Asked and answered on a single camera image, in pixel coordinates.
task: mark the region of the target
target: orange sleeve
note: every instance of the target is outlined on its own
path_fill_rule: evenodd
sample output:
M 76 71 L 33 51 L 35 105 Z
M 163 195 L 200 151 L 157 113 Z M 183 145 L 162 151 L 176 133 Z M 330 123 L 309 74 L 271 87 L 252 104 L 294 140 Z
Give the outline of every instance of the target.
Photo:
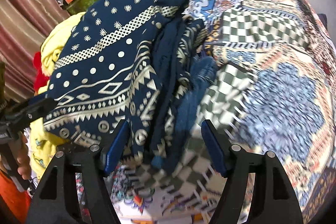
M 20 193 L 13 181 L 0 171 L 0 195 L 15 217 L 24 224 L 31 198 L 26 191 Z

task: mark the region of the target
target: pink satin curtain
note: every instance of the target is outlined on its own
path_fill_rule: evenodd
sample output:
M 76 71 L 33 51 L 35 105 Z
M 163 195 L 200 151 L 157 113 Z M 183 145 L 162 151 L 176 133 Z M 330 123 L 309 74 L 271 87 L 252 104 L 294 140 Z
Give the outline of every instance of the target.
M 33 96 L 33 56 L 53 28 L 69 15 L 56 0 L 0 0 L 0 60 L 6 64 L 5 96 Z

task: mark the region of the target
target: yellow cloth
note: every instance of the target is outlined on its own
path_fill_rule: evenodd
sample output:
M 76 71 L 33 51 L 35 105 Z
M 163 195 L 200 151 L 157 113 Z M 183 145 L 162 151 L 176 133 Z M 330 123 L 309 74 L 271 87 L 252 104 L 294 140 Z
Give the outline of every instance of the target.
M 44 75 L 50 76 L 53 73 L 55 62 L 68 41 L 73 27 L 78 25 L 84 14 L 85 12 L 78 13 L 59 23 L 43 42 L 41 46 L 41 62 Z
M 41 94 L 47 91 L 48 85 L 40 88 L 38 93 Z M 30 128 L 30 145 L 33 152 L 30 163 L 32 170 L 37 175 L 37 179 L 40 180 L 52 157 L 56 153 L 56 146 L 64 144 L 66 141 L 44 131 L 43 118 L 32 122 Z

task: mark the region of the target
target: orange cloth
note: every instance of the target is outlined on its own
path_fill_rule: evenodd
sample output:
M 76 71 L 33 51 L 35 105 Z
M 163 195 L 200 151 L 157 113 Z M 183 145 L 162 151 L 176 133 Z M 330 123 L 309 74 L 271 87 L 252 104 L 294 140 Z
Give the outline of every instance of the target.
M 26 221 L 31 198 L 26 191 L 20 193 L 13 181 L 0 171 L 0 195 L 15 217 L 22 223 Z

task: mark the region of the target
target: silver screw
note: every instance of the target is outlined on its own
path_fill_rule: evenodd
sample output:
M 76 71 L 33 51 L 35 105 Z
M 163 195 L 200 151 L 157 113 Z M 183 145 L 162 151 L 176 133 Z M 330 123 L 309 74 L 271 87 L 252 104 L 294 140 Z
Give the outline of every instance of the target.
M 92 152 L 95 152 L 95 151 L 99 150 L 99 145 L 98 144 L 91 145 L 90 146 L 90 150 Z
M 273 151 L 267 151 L 267 156 L 269 156 L 270 158 L 274 158 L 275 153 Z
M 234 144 L 233 146 L 231 146 L 231 149 L 233 150 L 233 151 L 236 151 L 236 152 L 238 152 L 238 151 L 240 151 L 240 146 L 239 145 L 237 145 L 237 144 Z
M 64 155 L 63 151 L 58 151 L 58 152 L 55 154 L 56 158 L 63 157 L 63 155 Z

